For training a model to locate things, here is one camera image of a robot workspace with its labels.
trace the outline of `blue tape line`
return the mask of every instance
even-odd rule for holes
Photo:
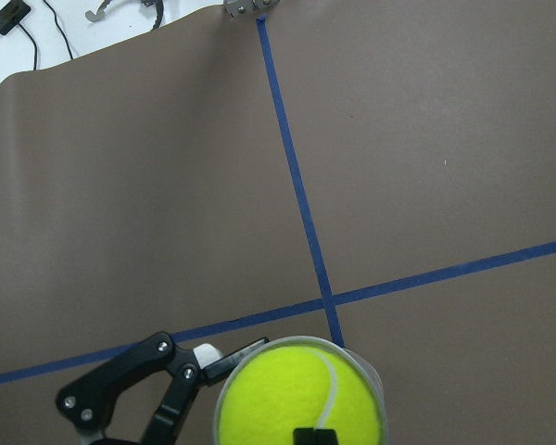
[[[497,267],[508,266],[517,262],[528,261],[539,257],[545,257],[556,253],[556,241],[535,246],[532,248],[523,248],[510,253],[504,253],[495,257],[484,258],[482,260],[466,262],[457,266],[438,269],[436,271],[421,273],[399,280],[382,283],[377,286],[365,287],[362,289],[351,290],[335,295],[335,304],[346,304],[361,299],[372,299],[382,295],[399,292],[400,290],[410,289],[412,287],[429,285],[438,281],[449,280],[459,276],[471,273],[479,273]]]
[[[197,338],[223,334],[225,332],[242,329],[244,327],[250,327],[256,324],[264,324],[284,318],[290,318],[296,315],[302,315],[304,313],[321,311],[322,309],[322,300],[313,299],[310,301],[305,301],[303,303],[294,304],[292,306],[285,306],[283,308],[255,313],[243,318],[239,318],[237,320],[209,324],[207,326],[188,329],[186,331],[173,334],[171,335],[171,337],[173,338],[173,341],[179,343],[183,341],[194,340]],[[121,354],[135,344],[136,343],[132,343],[130,345],[118,346],[116,348],[109,348],[107,350],[98,350],[97,352],[78,355],[76,357],[70,357],[68,359],[58,360],[56,362],[39,364],[37,366],[31,366],[29,368],[3,373],[0,374],[0,385],[29,377],[36,377],[38,375],[54,373],[56,371],[63,371],[65,369],[74,368],[76,366],[102,362]]]
[[[330,285],[327,270],[323,261],[322,250],[319,245],[317,232],[315,231],[315,224],[311,217],[309,201],[305,193],[305,185],[298,167],[297,154],[295,152],[295,144],[290,133],[290,126],[288,125],[288,118],[286,117],[286,109],[282,93],[280,91],[280,84],[278,83],[278,75],[272,57],[272,48],[270,46],[270,37],[266,29],[266,15],[257,19],[259,41],[261,42],[261,51],[263,53],[264,62],[266,64],[266,71],[268,73],[268,81],[270,83],[270,90],[272,91],[272,99],[274,108],[276,110],[276,117],[278,118],[278,125],[280,127],[280,134],[284,144],[284,151],[286,152],[286,160],[288,161],[288,168],[292,177],[293,185],[295,187],[295,194],[297,195],[298,208],[305,227],[305,234],[313,259],[313,266],[319,288],[322,293],[323,306],[327,316],[327,323],[329,325],[332,341],[344,347],[344,338],[342,336],[342,329],[337,318],[337,311],[335,309],[334,296],[332,294],[332,287]]]

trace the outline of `metal clamp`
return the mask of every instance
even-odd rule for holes
[[[224,0],[224,7],[231,16],[242,16],[248,12],[267,9],[280,0]]]

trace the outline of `black power adapter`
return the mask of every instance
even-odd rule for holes
[[[7,35],[29,12],[31,7],[22,0],[10,0],[0,9],[0,33]]]

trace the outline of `white curved seam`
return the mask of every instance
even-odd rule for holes
[[[322,415],[317,420],[317,424],[315,428],[323,428],[325,426],[325,422],[327,421],[327,417],[330,415],[332,408],[335,402],[335,396],[337,395],[337,373],[335,372],[335,368],[332,363],[325,357],[325,355],[321,354],[317,351],[312,351],[319,359],[327,366],[327,370],[330,373],[330,390],[327,394],[327,401],[325,405],[323,405]]]

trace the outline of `yellow-green tennis ball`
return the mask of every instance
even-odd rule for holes
[[[325,348],[283,345],[246,363],[221,394],[218,445],[293,445],[296,428],[333,429],[339,445],[385,443],[381,407],[359,370]]]

